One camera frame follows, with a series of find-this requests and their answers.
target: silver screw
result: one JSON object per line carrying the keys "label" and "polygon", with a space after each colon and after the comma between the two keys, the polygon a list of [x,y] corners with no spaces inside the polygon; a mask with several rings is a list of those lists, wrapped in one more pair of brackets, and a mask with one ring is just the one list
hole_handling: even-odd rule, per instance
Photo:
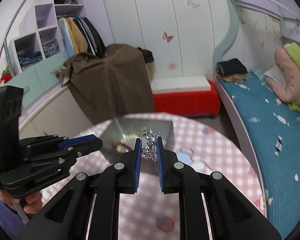
{"label": "silver screw", "polygon": [[114,165],[114,168],[115,168],[116,170],[122,170],[122,169],[124,168],[124,164],[123,164],[123,163],[116,163],[116,164]]}
{"label": "silver screw", "polygon": [[86,178],[86,174],[79,173],[77,176],[75,176],[77,180],[84,180]]}
{"label": "silver screw", "polygon": [[184,164],[183,164],[183,163],[175,163],[173,166],[174,166],[176,169],[180,170],[180,169],[182,169],[182,168],[184,167]]}
{"label": "silver screw", "polygon": [[222,174],[221,174],[220,172],[214,172],[214,173],[212,174],[212,177],[213,177],[214,179],[221,179],[221,178],[222,178]]}

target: blue bedspread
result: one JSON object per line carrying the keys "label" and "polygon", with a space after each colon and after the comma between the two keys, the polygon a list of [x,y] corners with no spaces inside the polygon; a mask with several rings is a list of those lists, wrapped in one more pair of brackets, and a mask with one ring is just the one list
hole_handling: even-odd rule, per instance
{"label": "blue bedspread", "polygon": [[268,220],[284,239],[300,219],[300,113],[250,76],[243,84],[220,84],[248,131],[266,190]]}

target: bed frame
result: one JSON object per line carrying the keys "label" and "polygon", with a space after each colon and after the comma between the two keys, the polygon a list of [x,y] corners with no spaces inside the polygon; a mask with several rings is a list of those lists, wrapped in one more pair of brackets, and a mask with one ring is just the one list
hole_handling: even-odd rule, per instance
{"label": "bed frame", "polygon": [[[264,198],[266,198],[265,188],[263,184],[262,174],[259,167],[259,163],[256,157],[256,153],[254,151],[254,148],[252,146],[249,134],[247,132],[247,129],[232,101],[232,99],[229,97],[228,93],[225,91],[225,89],[222,87],[222,85],[218,82],[217,79],[214,80],[216,90],[226,108],[226,111],[229,115],[229,118],[231,120],[231,123],[234,127],[235,134],[237,135],[239,145],[241,148],[241,152],[243,155],[247,158],[249,163],[251,164],[252,168],[256,172],[258,176],[258,180],[260,182],[261,190],[263,193]],[[267,207],[265,206],[265,217],[267,217]]]}

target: gold butterfly decal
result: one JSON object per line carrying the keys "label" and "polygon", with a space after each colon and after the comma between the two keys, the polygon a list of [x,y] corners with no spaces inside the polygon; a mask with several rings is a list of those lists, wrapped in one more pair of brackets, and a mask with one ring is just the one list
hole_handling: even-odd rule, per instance
{"label": "gold butterfly decal", "polygon": [[201,6],[199,3],[194,3],[192,0],[188,0],[187,5],[191,6],[193,9],[197,9]]}

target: brown blanket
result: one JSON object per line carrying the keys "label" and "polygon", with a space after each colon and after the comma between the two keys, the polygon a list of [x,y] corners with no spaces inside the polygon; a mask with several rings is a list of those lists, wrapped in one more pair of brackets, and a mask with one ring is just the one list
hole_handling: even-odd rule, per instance
{"label": "brown blanket", "polygon": [[154,111],[142,53],[126,44],[106,48],[106,57],[80,53],[64,63],[62,74],[73,97],[95,125],[125,114]]}

